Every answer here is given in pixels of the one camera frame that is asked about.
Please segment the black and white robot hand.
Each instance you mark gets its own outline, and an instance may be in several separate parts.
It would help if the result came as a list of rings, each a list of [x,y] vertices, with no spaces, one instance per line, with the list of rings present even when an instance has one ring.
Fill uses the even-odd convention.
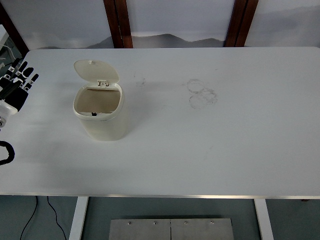
[[[39,77],[37,73],[32,75],[34,68],[28,66],[27,61],[23,61],[20,66],[18,62],[16,59],[0,78],[0,121],[2,125],[10,116],[21,110],[30,89]]]

